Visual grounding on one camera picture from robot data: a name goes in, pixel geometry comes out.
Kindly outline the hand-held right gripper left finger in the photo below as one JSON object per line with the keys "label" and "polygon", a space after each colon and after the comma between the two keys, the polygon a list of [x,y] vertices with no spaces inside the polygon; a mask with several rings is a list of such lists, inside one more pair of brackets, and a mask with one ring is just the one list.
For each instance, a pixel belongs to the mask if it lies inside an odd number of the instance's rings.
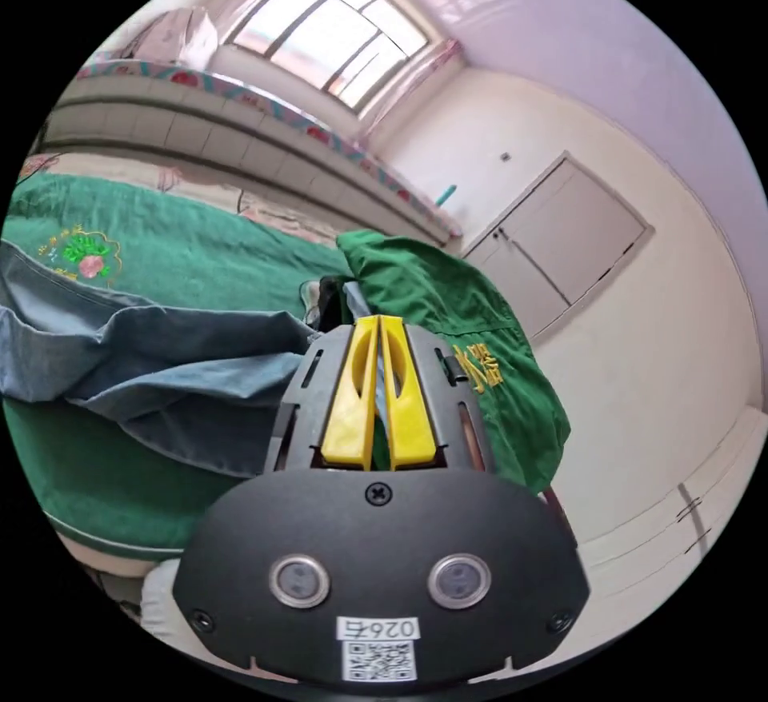
{"label": "hand-held right gripper left finger", "polygon": [[378,318],[363,317],[351,329],[331,402],[320,453],[340,469],[372,465],[378,368]]}

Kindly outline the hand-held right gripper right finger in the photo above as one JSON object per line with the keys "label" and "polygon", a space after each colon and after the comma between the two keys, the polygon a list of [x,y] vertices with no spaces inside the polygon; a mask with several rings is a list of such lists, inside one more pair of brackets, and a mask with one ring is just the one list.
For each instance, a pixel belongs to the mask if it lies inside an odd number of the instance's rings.
{"label": "hand-held right gripper right finger", "polygon": [[386,421],[392,470],[428,465],[436,442],[406,327],[400,317],[380,316]]}

